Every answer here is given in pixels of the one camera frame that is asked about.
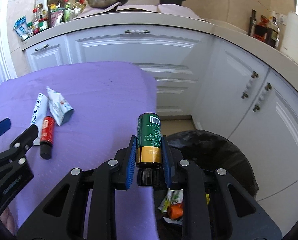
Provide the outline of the person's hand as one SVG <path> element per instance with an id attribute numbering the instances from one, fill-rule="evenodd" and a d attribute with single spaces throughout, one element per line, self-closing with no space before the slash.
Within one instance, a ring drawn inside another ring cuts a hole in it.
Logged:
<path id="1" fill-rule="evenodd" d="M 9 208 L 7 207 L 0 216 L 1 222 L 9 230 L 11 234 L 15 234 L 14 218 Z"/>

